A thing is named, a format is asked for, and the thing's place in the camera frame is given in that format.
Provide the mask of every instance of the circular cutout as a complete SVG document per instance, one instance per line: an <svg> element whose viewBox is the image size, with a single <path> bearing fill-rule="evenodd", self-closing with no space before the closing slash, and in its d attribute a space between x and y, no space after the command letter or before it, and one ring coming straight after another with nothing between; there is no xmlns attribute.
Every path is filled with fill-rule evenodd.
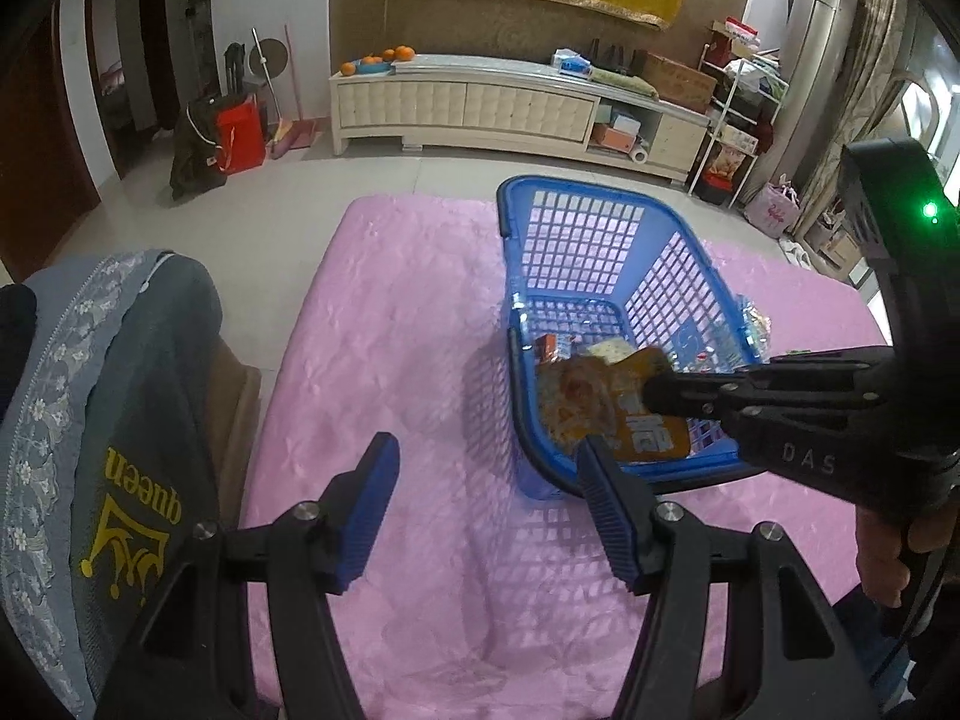
<svg viewBox="0 0 960 720"><path fill-rule="evenodd" d="M274 38L266 38L260 41L260 47L263 49L263 55L267 59L267 73L271 79L275 79L282 71L287 69L287 61L290 55L287 53L287 47L282 42ZM253 44L253 50L250 52L250 72L258 79L265 79L267 76L263 71L263 64L260 61L260 52Z"/></svg>

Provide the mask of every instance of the black cable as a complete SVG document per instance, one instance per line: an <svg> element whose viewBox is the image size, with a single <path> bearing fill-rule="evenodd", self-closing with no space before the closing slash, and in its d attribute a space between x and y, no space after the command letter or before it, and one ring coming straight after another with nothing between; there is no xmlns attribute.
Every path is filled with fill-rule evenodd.
<svg viewBox="0 0 960 720"><path fill-rule="evenodd" d="M920 620L926 616L926 612L928 611L930 604L933 603L933 599L936 597L937 592L940 589L940 585L943 584L944 575L947 573L947 565L949 565L949 562L953 560L954 553L956 552L956 537L957 527L954 526L953 537L950 539L949 546L947 546L947 552L944 553L944 560L940 563L940 567L937 569L937 575L926 591L926 595L923 596L923 603L920 605L917 613L914 614L913 619L910 621L910 626L905 628L904 632L899 635L899 638L896 640L896 644L894 644L894 646L891 648L886 658L883 659L882 664L880 664L880 668L875 670L875 672L870 676L871 688L874 686L883 672L886 671L890 664L894 661L894 658L896 658L896 656L899 654L899 651L904 648L906 642L913 638L914 632L917 630L917 625L920 623Z"/></svg>

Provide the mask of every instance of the pink table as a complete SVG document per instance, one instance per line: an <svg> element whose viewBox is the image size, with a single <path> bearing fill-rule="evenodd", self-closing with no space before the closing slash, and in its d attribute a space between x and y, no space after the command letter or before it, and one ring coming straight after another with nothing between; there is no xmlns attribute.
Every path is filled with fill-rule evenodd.
<svg viewBox="0 0 960 720"><path fill-rule="evenodd" d="M771 317L775 353L882 343L853 290L710 245ZM493 204L373 196L350 206L283 359L244 525L272 521L350 469L374 432L401 471L367 573L331 599L371 718L595 718L611 712L644 599L611 576L581 501L517 492L501 241ZM853 508L770 474L670 496L704 521L784 524L830 600L856 584ZM714 593L702 678L723 651ZM280 702L265 592L251 590L261 693Z"/></svg>

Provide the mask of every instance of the human hand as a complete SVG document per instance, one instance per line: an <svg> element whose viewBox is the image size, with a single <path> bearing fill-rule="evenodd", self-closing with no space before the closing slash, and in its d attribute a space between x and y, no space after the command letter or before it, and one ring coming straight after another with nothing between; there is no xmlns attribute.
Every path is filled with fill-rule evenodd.
<svg viewBox="0 0 960 720"><path fill-rule="evenodd" d="M960 503L950 502L910 524L907 543L913 552L933 552L953 536ZM856 570L863 592L885 607L901 604L901 591L910 584L909 569L898 560L901 531L868 509L856 509Z"/></svg>

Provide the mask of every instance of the metal bolt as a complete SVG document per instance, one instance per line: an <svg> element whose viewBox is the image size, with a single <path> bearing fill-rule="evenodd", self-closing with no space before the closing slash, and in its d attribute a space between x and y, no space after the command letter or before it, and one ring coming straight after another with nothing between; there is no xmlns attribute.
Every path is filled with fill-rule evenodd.
<svg viewBox="0 0 960 720"><path fill-rule="evenodd" d="M683 519L683 506L673 501L664 501L656 507L656 516L667 522L679 522Z"/></svg>
<svg viewBox="0 0 960 720"><path fill-rule="evenodd" d="M294 517L309 521L320 516L320 505L316 501L301 501L294 507Z"/></svg>
<svg viewBox="0 0 960 720"><path fill-rule="evenodd" d="M216 522L198 522L193 526L193 538L198 539L198 541L206 541L208 538L213 538L216 533Z"/></svg>
<svg viewBox="0 0 960 720"><path fill-rule="evenodd" d="M759 530L760 536L767 541L779 541L784 537L784 527L779 522L761 522Z"/></svg>

